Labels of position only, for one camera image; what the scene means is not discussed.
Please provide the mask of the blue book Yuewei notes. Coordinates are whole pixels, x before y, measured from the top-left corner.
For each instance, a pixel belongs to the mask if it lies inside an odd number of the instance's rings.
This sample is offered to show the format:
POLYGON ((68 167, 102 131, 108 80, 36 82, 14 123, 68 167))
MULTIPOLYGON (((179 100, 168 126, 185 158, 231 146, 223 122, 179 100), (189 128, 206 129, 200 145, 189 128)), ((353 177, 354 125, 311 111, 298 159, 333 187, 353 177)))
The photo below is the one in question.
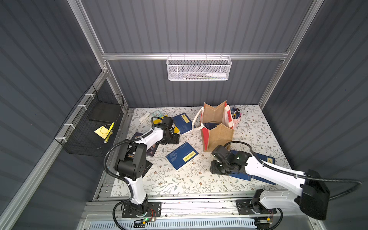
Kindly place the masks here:
POLYGON ((186 142, 166 155, 166 159, 174 169, 179 170, 197 155, 198 152, 188 142, 186 142))

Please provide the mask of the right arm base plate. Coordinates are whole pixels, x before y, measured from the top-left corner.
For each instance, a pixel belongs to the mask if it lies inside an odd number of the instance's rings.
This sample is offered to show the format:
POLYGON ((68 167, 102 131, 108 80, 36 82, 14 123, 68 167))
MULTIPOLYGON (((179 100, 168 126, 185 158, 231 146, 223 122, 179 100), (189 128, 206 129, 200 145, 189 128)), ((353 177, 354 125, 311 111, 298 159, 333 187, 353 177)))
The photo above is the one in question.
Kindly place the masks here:
POLYGON ((237 207, 239 215, 270 214, 272 216, 273 214, 278 213, 276 209, 266 209, 262 205, 258 204, 257 202, 253 204, 251 199, 237 199, 235 203, 236 203, 236 207, 237 207))

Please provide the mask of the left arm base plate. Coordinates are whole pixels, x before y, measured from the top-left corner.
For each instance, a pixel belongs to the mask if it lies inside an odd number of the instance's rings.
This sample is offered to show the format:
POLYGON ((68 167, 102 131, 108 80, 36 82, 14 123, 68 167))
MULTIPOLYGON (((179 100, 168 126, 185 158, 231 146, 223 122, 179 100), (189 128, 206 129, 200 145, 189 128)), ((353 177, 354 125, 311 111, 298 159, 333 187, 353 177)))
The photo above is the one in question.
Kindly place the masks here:
POLYGON ((161 202, 144 202, 136 205, 131 202, 123 204, 122 218, 156 218, 161 216, 161 202))

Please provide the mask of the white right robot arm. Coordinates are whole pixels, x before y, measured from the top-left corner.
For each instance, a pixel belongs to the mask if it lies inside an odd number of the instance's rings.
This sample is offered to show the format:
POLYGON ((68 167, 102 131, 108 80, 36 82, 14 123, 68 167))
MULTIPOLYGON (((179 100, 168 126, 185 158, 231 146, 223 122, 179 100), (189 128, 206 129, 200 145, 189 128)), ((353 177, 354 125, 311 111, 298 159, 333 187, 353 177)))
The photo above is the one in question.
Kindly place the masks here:
POLYGON ((212 155, 210 171, 212 174, 231 175, 245 173, 282 186, 282 190, 261 190, 252 200, 254 209, 295 209, 318 220, 327 217, 330 191, 315 171, 289 170, 260 159, 259 154, 238 151, 232 153, 224 146, 217 146, 212 155))

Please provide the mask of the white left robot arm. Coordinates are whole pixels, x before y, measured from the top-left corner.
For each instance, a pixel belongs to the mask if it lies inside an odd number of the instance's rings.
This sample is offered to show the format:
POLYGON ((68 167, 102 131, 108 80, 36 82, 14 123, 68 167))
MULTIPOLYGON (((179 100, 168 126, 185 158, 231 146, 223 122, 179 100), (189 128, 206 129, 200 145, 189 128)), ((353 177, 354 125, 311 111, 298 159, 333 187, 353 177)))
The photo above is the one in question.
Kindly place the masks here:
POLYGON ((142 205, 147 197, 143 188, 143 173, 146 169, 147 151, 155 144, 176 145, 179 144, 180 135, 174 132, 176 127, 171 117, 152 117, 151 120, 161 120, 153 123, 151 129, 138 138, 124 140, 119 145, 115 171, 119 173, 119 179, 124 181, 131 194, 130 202, 134 205, 142 205))

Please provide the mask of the burlap canvas bag red panel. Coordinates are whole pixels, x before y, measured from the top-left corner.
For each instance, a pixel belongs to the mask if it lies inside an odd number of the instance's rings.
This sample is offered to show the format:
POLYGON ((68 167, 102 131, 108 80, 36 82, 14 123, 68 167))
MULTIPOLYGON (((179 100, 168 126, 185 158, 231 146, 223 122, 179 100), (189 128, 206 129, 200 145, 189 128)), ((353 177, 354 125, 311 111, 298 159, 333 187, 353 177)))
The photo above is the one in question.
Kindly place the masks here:
POLYGON ((227 101, 216 107, 204 103, 192 122, 192 130, 201 132, 204 152, 211 152, 218 145, 224 145, 232 141, 234 135, 233 126, 231 108, 227 101), (212 130, 208 130, 204 127, 204 123, 217 123, 219 125, 212 130))

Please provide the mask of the blue book Shijing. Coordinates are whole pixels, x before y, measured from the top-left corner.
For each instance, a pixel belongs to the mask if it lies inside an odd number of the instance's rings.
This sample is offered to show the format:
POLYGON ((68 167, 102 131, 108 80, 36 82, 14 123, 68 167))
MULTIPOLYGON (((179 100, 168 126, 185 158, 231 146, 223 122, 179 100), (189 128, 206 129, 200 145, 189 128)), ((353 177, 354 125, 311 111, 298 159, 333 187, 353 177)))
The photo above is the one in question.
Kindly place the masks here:
POLYGON ((219 124, 217 124, 217 123, 204 123, 203 125, 208 130, 212 130, 212 129, 216 128, 219 124))

